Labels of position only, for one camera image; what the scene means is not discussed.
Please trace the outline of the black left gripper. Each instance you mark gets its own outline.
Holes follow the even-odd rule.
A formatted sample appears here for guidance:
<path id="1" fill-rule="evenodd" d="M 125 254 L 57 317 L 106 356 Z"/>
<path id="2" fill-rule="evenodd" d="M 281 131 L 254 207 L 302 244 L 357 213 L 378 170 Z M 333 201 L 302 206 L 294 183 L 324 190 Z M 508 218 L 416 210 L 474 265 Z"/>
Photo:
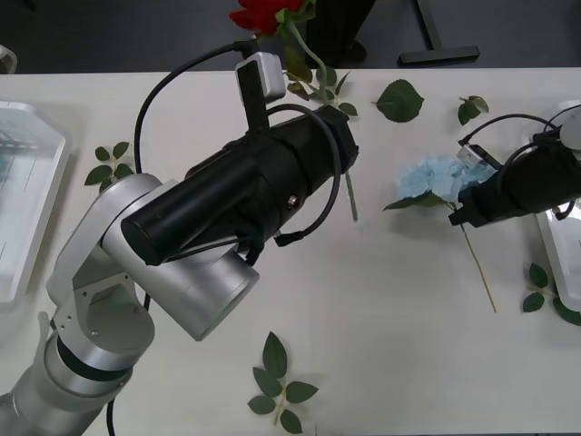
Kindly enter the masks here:
<path id="1" fill-rule="evenodd" d="M 311 111 L 303 106 L 276 106 L 269 113 L 284 111 L 300 112 L 301 116 L 274 125 L 265 134 L 294 155 L 306 181 L 307 195 L 332 180 L 329 200 L 307 228 L 312 232 L 330 214 L 339 194 L 340 178 L 355 163 L 359 148 L 350 131 L 349 117 L 337 108 L 322 106 Z"/>

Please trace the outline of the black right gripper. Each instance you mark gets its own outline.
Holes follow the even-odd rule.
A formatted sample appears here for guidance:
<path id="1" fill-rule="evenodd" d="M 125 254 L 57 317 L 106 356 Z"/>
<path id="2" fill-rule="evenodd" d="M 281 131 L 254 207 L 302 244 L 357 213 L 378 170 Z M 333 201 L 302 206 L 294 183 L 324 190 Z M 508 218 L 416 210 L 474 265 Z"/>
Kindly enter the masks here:
<path id="1" fill-rule="evenodd" d="M 497 175 L 483 183 L 470 186 L 459 193 L 461 207 L 449 217 L 453 226 L 471 224 L 482 227 L 512 217 L 514 204 L 505 191 L 497 186 Z"/>

